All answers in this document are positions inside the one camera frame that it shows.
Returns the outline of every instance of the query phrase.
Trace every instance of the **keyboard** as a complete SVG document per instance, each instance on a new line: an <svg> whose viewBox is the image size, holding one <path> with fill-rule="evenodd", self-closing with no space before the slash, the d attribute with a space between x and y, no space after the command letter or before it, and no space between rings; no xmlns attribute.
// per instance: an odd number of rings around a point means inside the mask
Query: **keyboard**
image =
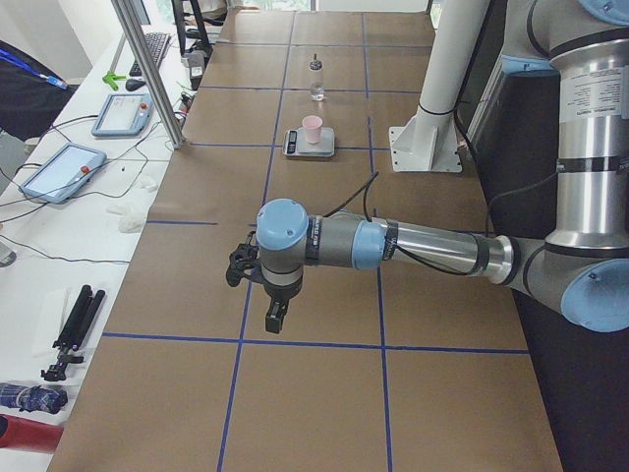
<svg viewBox="0 0 629 472"><path fill-rule="evenodd" d="M159 65L166 55L169 40L170 34L167 32L146 32L144 34L144 41L146 41L150 57L153 59L157 69L159 69ZM131 67L131 71L129 71L129 75L131 77L138 77L142 75L142 70L140 69L138 61L134 62L134 65Z"/></svg>

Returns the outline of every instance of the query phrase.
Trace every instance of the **white desk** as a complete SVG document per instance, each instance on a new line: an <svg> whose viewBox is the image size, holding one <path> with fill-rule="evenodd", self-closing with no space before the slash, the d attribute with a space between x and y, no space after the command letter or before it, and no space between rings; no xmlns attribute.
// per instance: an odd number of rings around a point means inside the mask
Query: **white desk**
<svg viewBox="0 0 629 472"><path fill-rule="evenodd" d="M114 91L101 78L111 65L117 45L118 39L105 51L55 123L98 114L107 95ZM129 44L126 43L116 72L119 75L127 75L132 63L133 54ZM190 86L187 72L181 65L176 35L171 39L168 54L160 67L160 73L170 102L175 104L184 87ZM117 92L126 92L124 83L124 81L118 82L120 88ZM93 119L66 125L61 129L73 143L103 150L111 159L120 156L138 140L145 137L159 120L159 115L155 111L144 131L138 137L130 139L94 138L90 133ZM65 142L66 139L59 133L54 131L48 133L29 157L28 163L45 162ZM98 171L79 191L79 195L89 192L121 195L132 185L145 163L142 177L150 178L159 185L172 153L172 147L163 126L157 125L139 148L147 156L148 162L140 153L131 150ZM21 170L15 181L24 182L33 171ZM50 256L129 261L140 239L140 233L120 232L118 229L120 216L109 212L108 208L112 205L131 205L135 211L146 214L155 195L154 190L150 192L136 185L121 199L89 195L60 206L48 205L28 216L5 223L0 234L33 246ZM20 201L23 198L24 196L16 186L10 184L0 197L0 205ZM0 220L23 214L39 205L21 202L0 206ZM50 346L58 335L54 326L61 323L62 317L59 304L55 307L46 306L45 302L50 294L67 293L65 307L65 316L67 316L84 284L91 285L94 291L103 289L106 292L105 299L84 343L86 348L82 352L86 354L86 361L83 364L69 366L68 379L55 383L62 385L68 391L70 397L68 405L57 415L41 412L21 413L16 409L0 407L0 413L3 414L22 416L49 424L63 424L70 416L91 353L98 343L127 265L51 261L29 249L16 247L4 240L3 242L17 253L18 258L12 265L0 268L0 312L2 314L0 356L3 360L0 364L0 382L45 384L39 372L42 369L47 370L48 366L56 361L59 351ZM48 326L49 332L46 330L42 332L43 326ZM0 449L0 470L44 471L51 457L52 455L49 454Z"/></svg>

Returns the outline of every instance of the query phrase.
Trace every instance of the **lanyard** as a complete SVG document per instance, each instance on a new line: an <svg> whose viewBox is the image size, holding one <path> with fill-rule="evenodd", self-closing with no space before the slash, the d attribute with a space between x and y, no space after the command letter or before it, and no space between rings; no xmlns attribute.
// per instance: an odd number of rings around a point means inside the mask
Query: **lanyard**
<svg viewBox="0 0 629 472"><path fill-rule="evenodd" d="M31 67L29 64L24 62L22 59L14 56L13 54L5 51L4 49L0 49L0 60L8 62L9 64L13 64L14 66L27 71L29 74L33 76L40 77L41 79L44 79L52 86L58 87L59 89L65 90L68 88L68 84L66 84L62 80L57 79L56 77L53 77L53 76L46 76L44 74L37 72L33 67Z"/></svg>

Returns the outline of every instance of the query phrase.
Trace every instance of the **pink cup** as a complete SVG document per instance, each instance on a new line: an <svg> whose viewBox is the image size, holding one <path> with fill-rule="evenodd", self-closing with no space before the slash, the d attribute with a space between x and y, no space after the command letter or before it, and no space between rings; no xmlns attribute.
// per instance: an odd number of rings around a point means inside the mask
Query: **pink cup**
<svg viewBox="0 0 629 472"><path fill-rule="evenodd" d="M306 133L306 142L315 145L321 139L323 120L316 115L309 115L302 120L302 127Z"/></svg>

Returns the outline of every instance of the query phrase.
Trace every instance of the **computer mouse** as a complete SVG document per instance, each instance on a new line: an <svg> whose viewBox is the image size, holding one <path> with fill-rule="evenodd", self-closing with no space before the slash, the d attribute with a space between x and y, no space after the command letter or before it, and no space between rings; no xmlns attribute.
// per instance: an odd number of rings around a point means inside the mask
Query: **computer mouse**
<svg viewBox="0 0 629 472"><path fill-rule="evenodd" d="M139 79L128 79L125 83L125 89L127 89L127 91L134 91L139 89L140 87L144 87L145 85L145 81L141 81Z"/></svg>

